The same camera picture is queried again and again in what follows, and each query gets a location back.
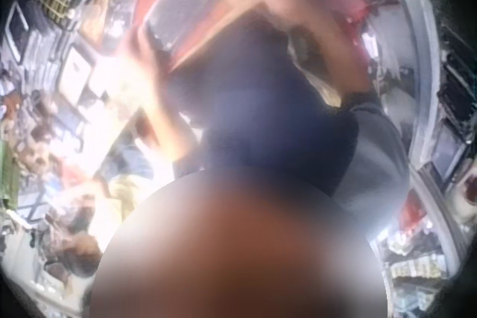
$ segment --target electronic device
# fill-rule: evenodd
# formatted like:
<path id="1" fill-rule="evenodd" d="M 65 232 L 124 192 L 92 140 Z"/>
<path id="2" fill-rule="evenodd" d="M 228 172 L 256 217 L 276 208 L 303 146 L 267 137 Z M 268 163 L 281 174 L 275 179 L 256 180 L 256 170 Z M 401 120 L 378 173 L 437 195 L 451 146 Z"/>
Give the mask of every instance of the electronic device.
<path id="1" fill-rule="evenodd" d="M 10 8 L 5 26 L 5 36 L 13 58 L 17 63 L 21 63 L 28 46 L 30 25 L 17 1 L 14 1 Z"/>
<path id="2" fill-rule="evenodd" d="M 80 52 L 79 47 L 72 45 L 63 64 L 57 86 L 58 92 L 71 105 L 76 106 L 92 70 L 92 61 Z"/>
<path id="3" fill-rule="evenodd" d="M 138 0 L 109 0 L 104 21 L 103 51 L 112 54 L 133 24 Z"/>
<path id="4" fill-rule="evenodd" d="M 158 0 L 146 17 L 158 50 L 174 52 L 217 0 Z"/>
<path id="5" fill-rule="evenodd" d="M 455 132 L 452 124 L 443 121 L 437 134 L 437 141 L 432 155 L 432 164 L 442 183 L 447 182 L 462 155 L 467 149 L 466 143 Z"/>

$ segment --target blurred object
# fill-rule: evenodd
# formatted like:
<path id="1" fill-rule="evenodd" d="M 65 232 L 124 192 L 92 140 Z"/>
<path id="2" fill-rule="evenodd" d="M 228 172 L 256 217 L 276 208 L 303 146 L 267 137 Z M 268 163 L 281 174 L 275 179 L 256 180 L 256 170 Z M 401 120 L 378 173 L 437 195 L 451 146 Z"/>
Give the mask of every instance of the blurred object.
<path id="1" fill-rule="evenodd" d="M 51 113 L 75 136 L 81 137 L 86 121 L 83 116 L 66 99 L 54 94 L 51 102 Z"/>
<path id="2" fill-rule="evenodd" d="M 93 65 L 83 56 L 76 46 L 69 49 L 58 83 L 58 92 L 76 106 L 81 92 L 92 73 Z"/>
<path id="3" fill-rule="evenodd" d="M 416 192 L 411 190 L 399 216 L 400 230 L 403 232 L 414 230 L 425 216 L 426 212 L 424 211 Z"/>
<path id="4" fill-rule="evenodd" d="M 146 19 L 155 46 L 174 52 L 217 0 L 158 0 Z"/>
<path id="5" fill-rule="evenodd" d="M 87 86 L 84 88 L 78 101 L 79 113 L 89 122 L 93 122 L 101 115 L 104 102 Z"/>
<path id="6" fill-rule="evenodd" d="M 6 119 L 13 120 L 16 117 L 16 111 L 20 107 L 22 99 L 18 92 L 10 92 L 5 97 L 0 98 L 0 104 L 4 106 L 4 115 Z"/>
<path id="7" fill-rule="evenodd" d="M 109 0 L 103 34 L 103 50 L 111 55 L 133 24 L 138 0 Z"/>

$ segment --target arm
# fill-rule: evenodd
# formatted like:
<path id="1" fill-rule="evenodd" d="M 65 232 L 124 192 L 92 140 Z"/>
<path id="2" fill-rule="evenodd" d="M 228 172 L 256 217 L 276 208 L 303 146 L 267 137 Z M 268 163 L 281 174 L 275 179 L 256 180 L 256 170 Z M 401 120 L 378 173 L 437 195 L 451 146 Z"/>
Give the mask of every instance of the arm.
<path id="1" fill-rule="evenodd" d="M 152 97 L 143 108 L 165 156 L 171 162 L 177 162 L 192 152 L 195 138 L 187 123 L 171 111 L 161 97 Z"/>
<path id="2" fill-rule="evenodd" d="M 195 147 L 195 138 L 164 99 L 167 66 L 151 46 L 145 28 L 128 34 L 119 50 L 119 63 L 124 74 L 135 79 L 142 108 L 164 154 L 171 162 L 182 159 Z"/>

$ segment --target person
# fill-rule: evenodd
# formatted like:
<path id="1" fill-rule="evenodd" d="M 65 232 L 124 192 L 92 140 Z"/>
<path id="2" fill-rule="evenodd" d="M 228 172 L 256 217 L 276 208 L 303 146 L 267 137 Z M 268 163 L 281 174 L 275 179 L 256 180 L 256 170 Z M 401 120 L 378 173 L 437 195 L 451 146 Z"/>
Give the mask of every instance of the person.
<path id="1" fill-rule="evenodd" d="M 409 172 L 367 67 L 319 0 L 260 4 L 279 26 L 250 11 L 170 74 L 143 26 L 126 36 L 118 65 L 137 84 L 177 177 L 202 168 L 280 169 L 333 197 L 376 237 L 403 205 Z M 339 109 L 325 104 L 289 57 L 286 31 L 296 27 L 318 44 Z M 203 129 L 200 143 L 182 115 Z"/>
<path id="2" fill-rule="evenodd" d="M 153 178 L 150 162 L 124 131 L 93 179 L 60 193 L 73 212 L 55 220 L 62 239 L 49 244 L 47 266 L 60 263 L 73 275 L 93 276 L 117 229 L 153 191 Z"/>

